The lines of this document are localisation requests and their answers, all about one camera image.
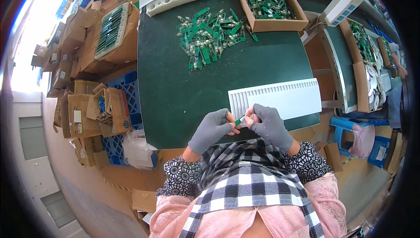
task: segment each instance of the floor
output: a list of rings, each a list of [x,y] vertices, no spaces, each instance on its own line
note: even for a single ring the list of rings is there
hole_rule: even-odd
[[[323,61],[326,56],[319,51],[320,49],[307,49],[311,64],[325,64]],[[331,79],[327,77],[324,81],[321,97],[332,97],[331,87],[327,86]],[[57,182],[80,224],[91,237],[146,237],[130,209],[131,192],[113,187],[104,179],[128,189],[141,187],[152,191],[164,181],[163,162],[171,156],[176,157],[182,150],[166,151],[167,155],[152,171],[109,165],[102,168],[101,172],[95,166],[82,166],[77,161],[74,148],[63,139],[61,129],[58,128],[58,133],[53,130],[56,100],[44,98],[43,102],[47,147]],[[323,109],[320,113],[320,124],[292,131],[291,135],[298,141],[333,142],[333,128],[329,126],[332,115],[331,109]],[[386,171],[362,159],[352,159],[346,163],[344,171],[337,172],[336,177],[339,183],[339,199],[346,206],[346,219],[348,224],[351,223],[350,228],[364,220],[361,215],[368,215],[374,209],[371,204],[384,195],[384,186],[390,179]]]

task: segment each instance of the blue plastic stool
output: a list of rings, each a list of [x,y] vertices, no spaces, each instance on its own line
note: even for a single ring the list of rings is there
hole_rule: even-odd
[[[376,126],[389,125],[389,123],[386,120],[365,121],[361,119],[351,119],[351,118],[346,118],[346,117],[331,117],[330,125],[336,128],[336,131],[334,132],[334,142],[336,142],[339,147],[340,155],[351,157],[351,158],[357,158],[357,157],[355,157],[354,155],[351,155],[348,149],[345,149],[341,146],[341,136],[343,135],[344,130],[353,131],[352,127],[354,124],[357,124],[362,127],[369,126],[369,125],[376,125]]]
[[[385,164],[386,156],[388,156],[390,145],[390,138],[375,136],[375,142],[367,161],[382,169],[383,165]]]

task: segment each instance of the pink jacket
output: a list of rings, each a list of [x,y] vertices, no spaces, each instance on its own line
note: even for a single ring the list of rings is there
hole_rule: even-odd
[[[304,185],[321,221],[326,238],[347,233],[346,208],[339,201],[337,179],[333,173]],[[150,220],[150,237],[178,237],[196,199],[184,196],[159,196]],[[240,207],[203,216],[196,237],[241,237],[253,224],[258,212],[273,237],[309,237],[309,227],[298,206]]]

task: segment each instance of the pink plastic bag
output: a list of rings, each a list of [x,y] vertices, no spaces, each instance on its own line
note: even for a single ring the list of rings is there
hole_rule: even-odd
[[[353,130],[353,146],[350,147],[349,153],[360,159],[366,159],[369,157],[372,151],[373,144],[375,143],[375,126],[369,125],[362,127],[354,124]]]

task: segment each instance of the gray glove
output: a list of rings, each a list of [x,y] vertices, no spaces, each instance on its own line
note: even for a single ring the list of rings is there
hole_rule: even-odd
[[[262,123],[254,122],[249,129],[258,134],[261,138],[278,147],[281,154],[285,154],[293,143],[293,137],[284,127],[276,108],[264,107],[254,104],[254,115],[257,115]]]
[[[228,109],[208,113],[198,125],[197,130],[188,142],[189,147],[197,154],[203,154],[211,145],[218,142],[226,133],[232,131],[226,115]]]

